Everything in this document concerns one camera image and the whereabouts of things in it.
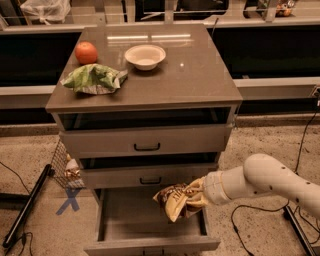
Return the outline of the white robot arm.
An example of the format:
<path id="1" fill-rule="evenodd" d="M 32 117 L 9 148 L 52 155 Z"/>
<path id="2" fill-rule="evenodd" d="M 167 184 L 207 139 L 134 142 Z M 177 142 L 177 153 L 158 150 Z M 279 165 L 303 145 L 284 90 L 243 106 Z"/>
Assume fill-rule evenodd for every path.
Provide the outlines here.
<path id="1" fill-rule="evenodd" d="M 208 173 L 203 181 L 203 192 L 216 205 L 238 198 L 275 194 L 320 218 L 320 186 L 301 178 L 266 154 L 254 154 L 242 166 L 227 171 Z"/>

